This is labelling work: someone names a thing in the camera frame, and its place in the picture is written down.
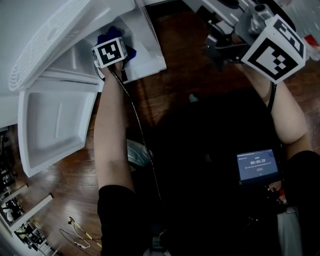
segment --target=black sleeve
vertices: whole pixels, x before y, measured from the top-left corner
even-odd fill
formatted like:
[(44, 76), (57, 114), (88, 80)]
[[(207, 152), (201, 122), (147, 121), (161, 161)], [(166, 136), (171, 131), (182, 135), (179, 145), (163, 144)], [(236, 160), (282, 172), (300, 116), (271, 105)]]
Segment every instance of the black sleeve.
[(139, 255), (152, 243), (151, 228), (144, 221), (144, 209), (130, 189), (108, 185), (99, 190), (101, 255)]
[(320, 250), (320, 155), (303, 151), (294, 155), (284, 169), (287, 201), (298, 209), (304, 255)]

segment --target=timer display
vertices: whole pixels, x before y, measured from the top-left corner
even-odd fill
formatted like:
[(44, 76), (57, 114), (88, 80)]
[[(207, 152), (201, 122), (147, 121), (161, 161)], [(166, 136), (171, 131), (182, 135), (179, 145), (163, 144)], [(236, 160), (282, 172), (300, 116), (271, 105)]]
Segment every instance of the timer display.
[(237, 154), (240, 180), (250, 180), (278, 172), (272, 149)]

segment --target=forearm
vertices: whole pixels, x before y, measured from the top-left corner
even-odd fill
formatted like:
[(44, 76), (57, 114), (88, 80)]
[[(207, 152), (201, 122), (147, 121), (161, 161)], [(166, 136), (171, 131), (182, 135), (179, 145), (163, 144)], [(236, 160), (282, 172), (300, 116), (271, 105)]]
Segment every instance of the forearm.
[[(244, 73), (267, 106), (271, 94), (270, 80), (248, 66)], [(291, 145), (308, 135), (308, 126), (300, 106), (284, 82), (277, 85), (271, 111), (275, 131), (284, 145)]]
[(123, 90), (113, 76), (104, 83), (94, 124), (94, 159), (99, 188), (119, 185), (134, 191), (128, 164)]

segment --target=black and white marker cube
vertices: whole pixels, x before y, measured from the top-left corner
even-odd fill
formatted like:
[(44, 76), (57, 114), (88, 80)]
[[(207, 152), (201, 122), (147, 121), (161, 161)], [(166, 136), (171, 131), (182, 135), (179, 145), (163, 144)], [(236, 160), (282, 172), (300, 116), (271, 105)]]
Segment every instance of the black and white marker cube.
[(241, 61), (278, 84), (306, 64), (306, 47), (278, 14), (265, 23)]
[(104, 68), (124, 60), (128, 55), (122, 37), (103, 42), (92, 48), (97, 68)]

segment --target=white cable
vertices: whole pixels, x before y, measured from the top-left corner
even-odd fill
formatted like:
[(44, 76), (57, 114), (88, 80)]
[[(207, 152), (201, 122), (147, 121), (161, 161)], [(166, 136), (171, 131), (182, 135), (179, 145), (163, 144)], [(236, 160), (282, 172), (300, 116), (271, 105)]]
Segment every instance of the white cable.
[(74, 230), (74, 233), (89, 245), (89, 246), (85, 247), (84, 249), (89, 248), (89, 247), (91, 246), (90, 243), (88, 243), (86, 240), (84, 240), (84, 239), (77, 233), (77, 231), (76, 231), (76, 229), (75, 229), (75, 224), (73, 223), (73, 225), (71, 225), (71, 226), (72, 226), (72, 228), (73, 228), (73, 230)]

